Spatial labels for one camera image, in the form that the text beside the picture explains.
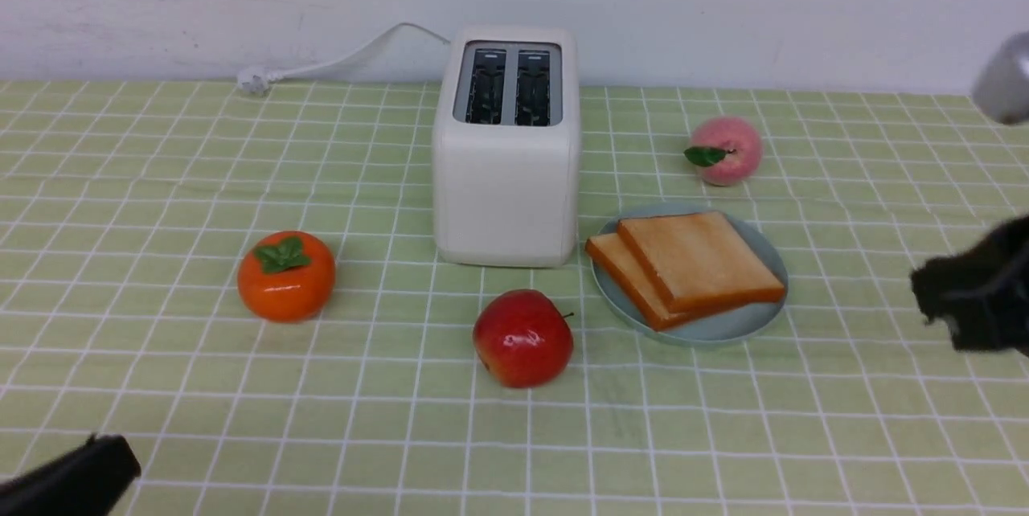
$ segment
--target fake fruit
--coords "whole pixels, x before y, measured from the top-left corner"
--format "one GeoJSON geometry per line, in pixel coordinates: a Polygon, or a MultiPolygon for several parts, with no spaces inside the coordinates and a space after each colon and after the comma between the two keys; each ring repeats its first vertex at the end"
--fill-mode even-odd
{"type": "Polygon", "coordinates": [[[280,231],[258,241],[237,275],[243,304],[279,323],[313,316],[334,286],[335,257],[319,238],[301,231],[280,231]]]}
{"type": "Polygon", "coordinates": [[[750,123],[738,116],[717,116],[694,131],[683,153],[699,167],[705,182],[729,186],[757,170],[765,148],[750,123]]]}
{"type": "Polygon", "coordinates": [[[536,387],[555,379],[572,357],[572,332],[536,289],[508,290],[490,302],[472,329],[475,352],[504,387],[536,387]]]}

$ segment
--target persimmon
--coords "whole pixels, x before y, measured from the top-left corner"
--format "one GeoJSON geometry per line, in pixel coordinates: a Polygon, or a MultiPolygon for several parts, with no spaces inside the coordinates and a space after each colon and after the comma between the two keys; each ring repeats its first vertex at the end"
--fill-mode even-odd
{"type": "Polygon", "coordinates": [[[240,299],[255,315],[299,322],[328,303],[335,286],[335,257],[309,233],[280,231],[247,252],[236,282],[240,299]]]}

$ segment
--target toast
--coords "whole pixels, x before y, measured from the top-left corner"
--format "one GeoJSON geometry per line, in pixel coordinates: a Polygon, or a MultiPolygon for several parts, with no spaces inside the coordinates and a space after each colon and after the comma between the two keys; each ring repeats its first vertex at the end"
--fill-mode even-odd
{"type": "Polygon", "coordinates": [[[639,309],[647,325],[654,331],[666,331],[722,310],[669,311],[662,303],[653,283],[617,233],[590,237],[586,242],[586,252],[617,283],[639,309]]]}
{"type": "Polygon", "coordinates": [[[624,218],[617,234],[670,312],[775,303],[786,293],[720,212],[624,218]]]}

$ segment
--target apple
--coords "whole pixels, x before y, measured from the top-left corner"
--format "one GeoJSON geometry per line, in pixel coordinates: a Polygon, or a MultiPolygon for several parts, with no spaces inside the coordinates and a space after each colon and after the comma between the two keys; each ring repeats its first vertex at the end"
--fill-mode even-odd
{"type": "Polygon", "coordinates": [[[744,118],[716,116],[694,131],[683,153],[705,182],[731,186],[757,170],[765,147],[760,134],[744,118]]]}
{"type": "Polygon", "coordinates": [[[493,299],[471,332],[478,359],[504,387],[536,387],[555,379],[572,357],[572,331],[549,298],[520,288],[493,299]]]}

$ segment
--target pink peach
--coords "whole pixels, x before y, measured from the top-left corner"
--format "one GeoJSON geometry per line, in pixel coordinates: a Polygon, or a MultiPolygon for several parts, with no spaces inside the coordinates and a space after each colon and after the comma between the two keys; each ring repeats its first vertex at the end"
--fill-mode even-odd
{"type": "Polygon", "coordinates": [[[729,186],[747,178],[765,154],[761,136],[738,116],[717,116],[699,126],[684,150],[705,182],[729,186]]]}

